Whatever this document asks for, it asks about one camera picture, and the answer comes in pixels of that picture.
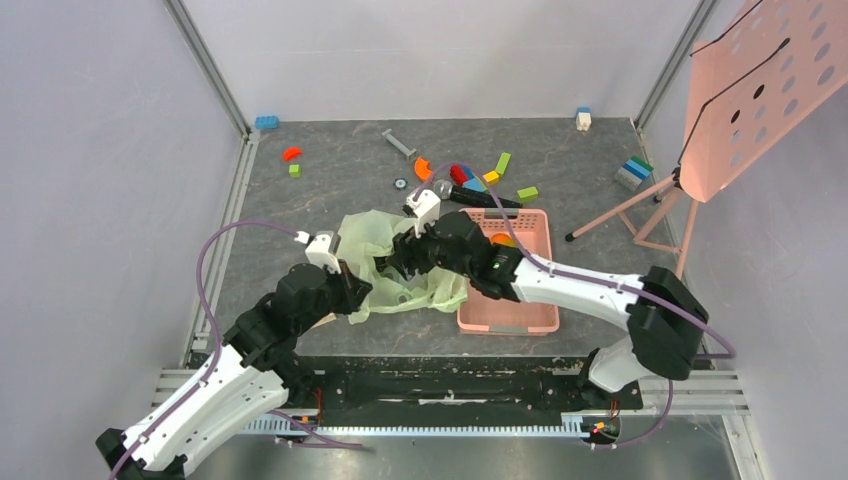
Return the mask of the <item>fake mango green orange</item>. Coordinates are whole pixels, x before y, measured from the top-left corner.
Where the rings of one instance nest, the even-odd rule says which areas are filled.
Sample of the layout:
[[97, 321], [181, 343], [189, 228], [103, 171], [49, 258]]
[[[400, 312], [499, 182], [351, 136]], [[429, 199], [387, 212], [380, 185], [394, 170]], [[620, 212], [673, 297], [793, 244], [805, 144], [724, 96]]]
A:
[[508, 247], [514, 247], [514, 248], [517, 247], [516, 240], [511, 235], [509, 235], [507, 233], [503, 233], [503, 232], [495, 233], [495, 234], [493, 234], [489, 237], [489, 240], [493, 245], [502, 245], [502, 246], [508, 246]]

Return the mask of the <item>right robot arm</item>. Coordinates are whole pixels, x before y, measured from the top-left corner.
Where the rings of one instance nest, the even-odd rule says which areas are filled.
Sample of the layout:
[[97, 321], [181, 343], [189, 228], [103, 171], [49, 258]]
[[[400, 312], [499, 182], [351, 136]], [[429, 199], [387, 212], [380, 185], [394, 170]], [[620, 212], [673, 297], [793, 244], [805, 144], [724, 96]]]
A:
[[464, 211], [396, 235], [389, 255], [375, 265], [405, 279], [440, 268], [466, 278], [489, 299], [561, 307], [626, 331], [626, 338], [593, 351], [585, 363], [577, 392], [591, 408], [606, 406], [624, 386], [649, 375], [687, 379], [709, 319], [666, 268], [622, 275], [569, 267], [491, 242]]

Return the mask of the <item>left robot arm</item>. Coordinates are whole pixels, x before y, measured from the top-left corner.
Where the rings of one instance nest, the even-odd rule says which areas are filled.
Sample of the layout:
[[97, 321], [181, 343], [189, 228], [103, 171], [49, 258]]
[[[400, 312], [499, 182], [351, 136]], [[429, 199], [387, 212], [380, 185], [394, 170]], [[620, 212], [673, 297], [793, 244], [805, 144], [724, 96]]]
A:
[[261, 415], [306, 405], [314, 381], [295, 352], [298, 338], [330, 314], [358, 311], [372, 289], [345, 264], [336, 273], [308, 263], [292, 267], [163, 404], [97, 438], [110, 478], [184, 479]]

